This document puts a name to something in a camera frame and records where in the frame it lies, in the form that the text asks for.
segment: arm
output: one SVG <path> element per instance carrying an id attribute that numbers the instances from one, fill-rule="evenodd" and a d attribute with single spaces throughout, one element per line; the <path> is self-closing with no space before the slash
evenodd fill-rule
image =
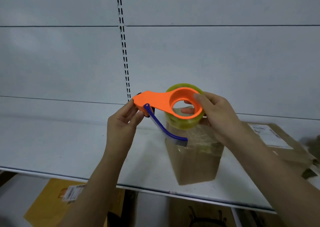
<path id="1" fill-rule="evenodd" d="M 121 167 L 144 114 L 130 100 L 108 119 L 104 155 L 59 226 L 103 226 Z"/>
<path id="2" fill-rule="evenodd" d="M 225 98 L 207 92 L 195 94 L 195 98 L 207 116 L 200 123 L 211 127 L 230 149 L 282 220 L 292 227 L 317 226 L 320 191 L 292 172 L 259 136 L 245 128 Z M 182 112 L 193 111 L 186 108 Z"/>

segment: left hand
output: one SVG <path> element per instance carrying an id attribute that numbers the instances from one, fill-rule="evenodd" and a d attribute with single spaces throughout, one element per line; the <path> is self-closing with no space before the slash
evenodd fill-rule
<path id="1" fill-rule="evenodd" d="M 131 147 L 137 125 L 144 113 L 135 106 L 133 99 L 108 118 L 105 155 L 124 157 Z"/>

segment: tape roll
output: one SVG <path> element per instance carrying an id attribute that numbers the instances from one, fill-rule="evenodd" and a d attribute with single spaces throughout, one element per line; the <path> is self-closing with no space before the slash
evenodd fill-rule
<path id="1" fill-rule="evenodd" d="M 175 85 L 171 86 L 170 88 L 168 88 L 168 90 L 166 92 L 170 92 L 174 89 L 181 88 L 181 87 L 192 88 L 195 91 L 199 92 L 199 94 L 203 94 L 203 91 L 200 88 L 198 88 L 192 84 L 185 84 L 185 83 L 175 84 Z M 204 110 L 202 110 L 202 112 L 198 116 L 196 116 L 192 119 L 185 120 L 185 119 L 179 119 L 179 118 L 175 117 L 174 115 L 171 115 L 166 112 L 166 120 L 171 126 L 178 128 L 178 129 L 186 130 L 186 129 L 190 129 L 190 128 L 195 127 L 199 123 L 201 118 L 203 117 L 204 113 L 205 113 Z"/>

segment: hand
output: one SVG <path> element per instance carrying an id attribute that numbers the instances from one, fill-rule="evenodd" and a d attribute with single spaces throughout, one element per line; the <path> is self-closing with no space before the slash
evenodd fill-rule
<path id="1" fill-rule="evenodd" d="M 105 155 L 121 156 L 124 159 L 131 147 L 137 125 L 144 114 L 138 111 L 133 99 L 108 118 Z"/>
<path id="2" fill-rule="evenodd" d="M 204 95 L 194 94 L 194 98 L 201 104 L 205 116 L 200 124 L 211 127 L 216 139 L 224 145 L 229 145 L 232 139 L 246 132 L 241 121 L 225 98 L 204 92 Z M 193 114 L 194 108 L 183 108 L 182 113 Z"/>

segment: forearm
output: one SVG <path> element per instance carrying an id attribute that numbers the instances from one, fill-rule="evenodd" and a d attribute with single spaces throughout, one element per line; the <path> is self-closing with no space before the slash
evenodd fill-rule
<path id="1" fill-rule="evenodd" d="M 105 153 L 59 226 L 103 226 L 124 159 Z"/>
<path id="2" fill-rule="evenodd" d="M 320 191 L 291 169 L 258 137 L 242 133 L 228 146 L 288 226 L 316 226 Z"/>

